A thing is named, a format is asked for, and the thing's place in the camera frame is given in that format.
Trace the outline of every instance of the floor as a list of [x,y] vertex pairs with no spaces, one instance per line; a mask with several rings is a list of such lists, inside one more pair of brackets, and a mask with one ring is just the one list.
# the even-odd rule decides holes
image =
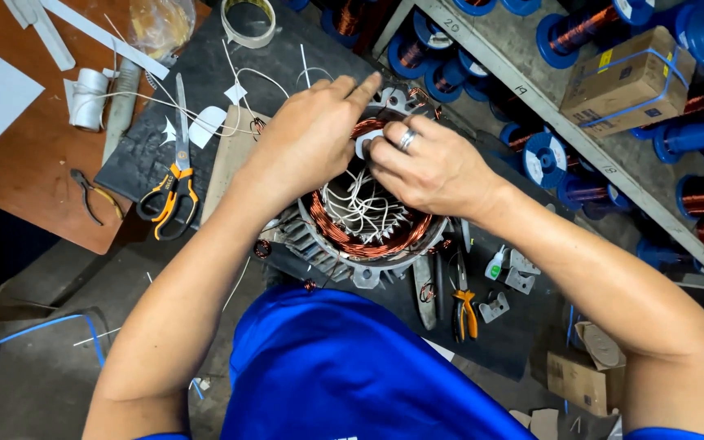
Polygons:
[[[55,315],[96,308],[106,324],[106,330],[100,326],[97,330],[104,333],[122,324],[148,287],[149,275],[160,273],[189,238],[186,235],[174,242],[130,244],[103,257],[62,240],[11,279],[1,289],[0,297],[48,304],[66,292],[74,292]],[[262,265],[251,261],[197,375],[210,382],[205,399],[200,400],[194,392],[189,394],[191,429],[196,439],[218,438],[230,397],[227,375],[231,336],[244,310],[263,289]],[[0,323],[0,339],[36,322]],[[89,337],[86,324],[73,319],[2,345],[0,439],[79,438],[99,374],[93,344],[75,346]],[[114,337],[115,333],[102,338],[103,351]],[[541,352],[535,357],[543,356]],[[548,392],[531,374],[517,383],[458,356],[452,362],[507,409],[529,414],[533,409],[563,408],[562,399]],[[570,434],[570,425],[578,416],[582,418],[581,434]],[[559,438],[606,438],[613,421],[610,417],[597,419],[570,405],[568,415],[561,411]]]

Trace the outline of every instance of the scissors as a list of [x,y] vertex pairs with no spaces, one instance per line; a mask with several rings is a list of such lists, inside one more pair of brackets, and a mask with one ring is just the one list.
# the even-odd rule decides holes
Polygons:
[[464,342],[466,339],[466,323],[469,324],[469,337],[477,338],[477,315],[472,308],[474,293],[469,290],[466,283],[466,265],[463,262],[463,249],[458,246],[458,289],[453,294],[455,297],[455,310],[452,315],[453,332],[456,342]]
[[[184,81],[181,78],[181,74],[175,75],[175,89],[176,95],[178,95],[178,106],[186,108]],[[157,240],[174,240],[181,236],[191,225],[191,220],[197,214],[197,205],[200,203],[200,198],[195,194],[195,190],[191,188],[191,175],[194,170],[189,162],[189,123],[186,114],[181,111],[181,108],[175,109],[175,118],[178,122],[175,133],[175,162],[170,166],[170,172],[164,176],[162,182],[144,195],[136,206],[138,215],[142,219],[157,223],[154,228],[154,236]],[[146,214],[145,205],[158,196],[165,197],[162,212],[156,215]],[[191,212],[184,224],[176,232],[165,234],[163,232],[165,226],[175,218],[179,211],[178,208],[181,206],[181,200],[184,199],[191,201]]]

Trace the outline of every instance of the wooden workbench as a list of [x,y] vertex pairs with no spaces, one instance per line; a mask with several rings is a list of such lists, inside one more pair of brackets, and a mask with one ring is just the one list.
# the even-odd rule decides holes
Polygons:
[[[117,0],[63,0],[95,24],[115,33],[106,13],[126,35],[129,2]],[[210,8],[196,4],[197,24]],[[98,254],[105,254],[122,225],[112,206],[98,194],[88,202],[104,223],[97,226],[84,212],[81,191],[70,178],[71,168],[92,180],[102,165],[105,133],[89,133],[69,125],[64,78],[76,80],[82,67],[112,68],[112,51],[72,25],[50,15],[76,65],[60,71],[33,27],[21,29],[5,2],[0,0],[0,57],[45,87],[44,92],[0,136],[0,208]],[[139,91],[152,93],[142,77]],[[143,99],[135,113],[143,108]],[[124,212],[132,203],[116,195]]]

